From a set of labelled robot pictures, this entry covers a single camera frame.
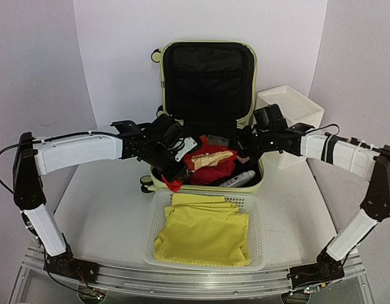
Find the red printed t-shirt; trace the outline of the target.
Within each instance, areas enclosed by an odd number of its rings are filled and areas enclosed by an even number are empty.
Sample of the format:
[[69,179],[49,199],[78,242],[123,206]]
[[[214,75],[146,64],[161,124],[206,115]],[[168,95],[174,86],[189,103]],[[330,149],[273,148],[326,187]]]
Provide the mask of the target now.
[[167,188],[177,192],[187,184],[210,186],[213,182],[229,177],[236,165],[237,152],[224,146],[212,145],[205,135],[197,139],[181,138],[171,148],[173,162],[158,170]]

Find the white perforated plastic basket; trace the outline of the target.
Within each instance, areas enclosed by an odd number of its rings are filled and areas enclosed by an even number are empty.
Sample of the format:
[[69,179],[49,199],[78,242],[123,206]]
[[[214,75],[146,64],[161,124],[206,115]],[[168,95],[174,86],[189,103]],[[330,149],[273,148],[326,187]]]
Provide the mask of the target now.
[[158,191],[142,259],[188,270],[260,270],[266,265],[263,215],[258,198],[247,193]]

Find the yellow cloth garment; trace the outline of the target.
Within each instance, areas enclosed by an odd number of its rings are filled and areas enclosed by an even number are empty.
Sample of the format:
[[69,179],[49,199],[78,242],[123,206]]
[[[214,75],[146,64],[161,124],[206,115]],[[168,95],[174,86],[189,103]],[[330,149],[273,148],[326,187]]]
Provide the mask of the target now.
[[251,264],[249,214],[224,196],[175,193],[164,208],[166,222],[154,239],[161,262],[204,267]]

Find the pale green hard-shell suitcase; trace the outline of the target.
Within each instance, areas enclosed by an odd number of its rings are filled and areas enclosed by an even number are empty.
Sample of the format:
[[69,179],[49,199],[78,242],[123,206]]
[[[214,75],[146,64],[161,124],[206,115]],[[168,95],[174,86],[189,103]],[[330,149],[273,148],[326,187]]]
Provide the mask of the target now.
[[160,63],[162,106],[186,136],[235,139],[256,107],[257,56],[241,42],[172,42],[152,54]]

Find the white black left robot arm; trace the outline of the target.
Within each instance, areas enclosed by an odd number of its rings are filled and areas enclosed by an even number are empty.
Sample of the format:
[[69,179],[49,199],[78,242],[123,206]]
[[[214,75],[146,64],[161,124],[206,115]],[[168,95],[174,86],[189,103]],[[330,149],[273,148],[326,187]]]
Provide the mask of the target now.
[[45,271],[73,279],[86,276],[94,282],[99,266],[74,256],[54,211],[48,208],[44,176],[86,163],[134,158],[160,170],[167,182],[174,182],[187,173],[183,158],[197,144],[194,137],[184,133],[183,126],[167,115],[152,123],[124,120],[101,129],[53,137],[24,132],[14,145],[11,193],[28,230],[44,249]]

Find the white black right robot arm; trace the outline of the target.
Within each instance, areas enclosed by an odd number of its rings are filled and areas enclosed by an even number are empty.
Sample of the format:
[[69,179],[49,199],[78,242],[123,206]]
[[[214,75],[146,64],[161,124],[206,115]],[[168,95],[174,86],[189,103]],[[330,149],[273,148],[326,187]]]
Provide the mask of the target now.
[[292,287],[309,288],[344,277],[351,252],[390,218],[390,146],[378,148],[304,123],[246,127],[239,141],[253,160],[274,151],[305,157],[337,221],[337,234],[316,261],[289,270]]

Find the clear plastic rectangular case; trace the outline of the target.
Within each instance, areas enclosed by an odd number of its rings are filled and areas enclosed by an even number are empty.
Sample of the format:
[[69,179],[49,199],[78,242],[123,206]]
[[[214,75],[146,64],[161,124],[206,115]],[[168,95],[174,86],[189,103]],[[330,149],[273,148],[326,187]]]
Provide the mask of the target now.
[[229,139],[221,136],[207,135],[206,139],[207,139],[207,144],[212,146],[220,146],[220,147],[227,148],[230,143]]

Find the white deodorant spray bottle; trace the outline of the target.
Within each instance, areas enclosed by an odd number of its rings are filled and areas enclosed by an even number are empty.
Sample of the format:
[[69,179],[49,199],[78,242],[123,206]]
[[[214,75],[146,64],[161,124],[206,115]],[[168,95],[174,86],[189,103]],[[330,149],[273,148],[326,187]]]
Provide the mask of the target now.
[[233,188],[233,187],[242,187],[249,181],[251,181],[256,175],[256,172],[253,170],[248,170],[245,172],[242,172],[241,174],[236,175],[235,177],[227,180],[226,182],[220,184],[220,187],[227,187],[227,188]]

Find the aluminium front mounting rail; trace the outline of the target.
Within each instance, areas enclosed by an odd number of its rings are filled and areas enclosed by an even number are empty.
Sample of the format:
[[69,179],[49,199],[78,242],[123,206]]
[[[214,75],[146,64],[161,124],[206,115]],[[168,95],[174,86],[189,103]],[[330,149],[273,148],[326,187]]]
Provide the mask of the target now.
[[[80,283],[43,270],[42,251],[29,248],[18,271],[9,303],[80,303],[75,289]],[[106,303],[130,296],[150,299],[248,300],[272,298],[280,301],[292,282],[289,268],[270,267],[253,272],[208,272],[176,270],[147,265],[100,266],[95,287],[106,292]],[[310,303],[374,303],[359,254],[350,255],[344,266],[344,279],[314,290]]]

